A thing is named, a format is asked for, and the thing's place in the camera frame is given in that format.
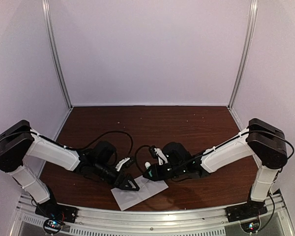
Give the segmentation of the white green glue stick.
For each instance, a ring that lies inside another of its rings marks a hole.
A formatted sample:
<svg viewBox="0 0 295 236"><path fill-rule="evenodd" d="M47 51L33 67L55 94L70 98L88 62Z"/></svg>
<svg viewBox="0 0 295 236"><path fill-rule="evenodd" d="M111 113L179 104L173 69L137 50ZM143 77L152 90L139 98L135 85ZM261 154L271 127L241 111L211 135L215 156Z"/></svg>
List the white green glue stick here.
<svg viewBox="0 0 295 236"><path fill-rule="evenodd" d="M151 169L151 164L149 162L146 162L145 163L145 168L146 168L146 170L145 170L143 176L150 176L150 177L152 177L152 169Z"/></svg>

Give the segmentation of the grey envelope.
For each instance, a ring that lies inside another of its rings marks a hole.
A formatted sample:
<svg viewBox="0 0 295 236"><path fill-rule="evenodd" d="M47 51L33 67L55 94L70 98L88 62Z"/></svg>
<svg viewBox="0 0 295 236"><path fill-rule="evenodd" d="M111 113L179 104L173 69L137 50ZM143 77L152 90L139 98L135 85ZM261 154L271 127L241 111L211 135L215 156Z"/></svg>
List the grey envelope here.
<svg viewBox="0 0 295 236"><path fill-rule="evenodd" d="M111 189L111 193L121 211L129 209L168 188L165 181L152 181L142 176L135 179L139 186L139 191Z"/></svg>

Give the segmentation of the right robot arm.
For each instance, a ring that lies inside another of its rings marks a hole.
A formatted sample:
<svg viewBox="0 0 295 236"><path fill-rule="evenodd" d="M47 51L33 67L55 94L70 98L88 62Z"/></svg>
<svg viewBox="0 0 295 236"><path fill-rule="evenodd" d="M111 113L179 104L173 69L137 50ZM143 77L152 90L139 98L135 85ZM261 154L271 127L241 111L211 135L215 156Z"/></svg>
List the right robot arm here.
<svg viewBox="0 0 295 236"><path fill-rule="evenodd" d="M256 156L260 159L261 166L252 184L248 201L242 206L242 213L252 217L263 207L279 171L288 162L286 146L287 141L282 130L253 118L233 138L195 155L177 142L168 143L163 148L151 146L149 151L158 162L146 162L143 177L152 181L167 180L180 175L202 178L240 159Z"/></svg>

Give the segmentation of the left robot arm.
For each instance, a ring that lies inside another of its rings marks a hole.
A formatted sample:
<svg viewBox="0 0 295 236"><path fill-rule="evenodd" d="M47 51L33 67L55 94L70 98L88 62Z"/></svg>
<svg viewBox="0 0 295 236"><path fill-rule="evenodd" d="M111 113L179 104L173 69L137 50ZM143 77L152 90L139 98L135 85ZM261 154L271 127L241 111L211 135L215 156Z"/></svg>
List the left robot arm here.
<svg viewBox="0 0 295 236"><path fill-rule="evenodd" d="M86 178L100 177L120 190L139 191L139 186L124 169L133 163L130 156L120 161L115 146L96 138L82 148L62 145L32 129L27 120L21 120L0 134L0 170L29 193L35 204L50 218L61 213L52 190L26 164L25 158L33 157L60 166Z"/></svg>

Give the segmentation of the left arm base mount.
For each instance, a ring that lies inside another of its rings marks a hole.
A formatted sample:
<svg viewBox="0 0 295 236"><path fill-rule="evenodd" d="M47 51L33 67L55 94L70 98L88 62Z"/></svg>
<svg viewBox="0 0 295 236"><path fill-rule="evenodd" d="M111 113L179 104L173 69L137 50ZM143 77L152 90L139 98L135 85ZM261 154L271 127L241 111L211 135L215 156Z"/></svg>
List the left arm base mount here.
<svg viewBox="0 0 295 236"><path fill-rule="evenodd" d="M51 205L36 206L35 213L46 217L43 222L43 230L47 235L59 233L66 223L75 223L78 209L72 206Z"/></svg>

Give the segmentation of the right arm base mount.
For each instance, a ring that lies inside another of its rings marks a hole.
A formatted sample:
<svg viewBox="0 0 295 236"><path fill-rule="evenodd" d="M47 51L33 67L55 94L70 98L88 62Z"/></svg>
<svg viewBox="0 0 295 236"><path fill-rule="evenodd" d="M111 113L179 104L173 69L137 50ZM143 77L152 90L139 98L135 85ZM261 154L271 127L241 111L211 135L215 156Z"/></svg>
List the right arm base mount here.
<svg viewBox="0 0 295 236"><path fill-rule="evenodd" d="M260 216L266 213L266 206L252 207L247 203L226 208L228 222L239 221L241 229L247 234L256 233L261 228Z"/></svg>

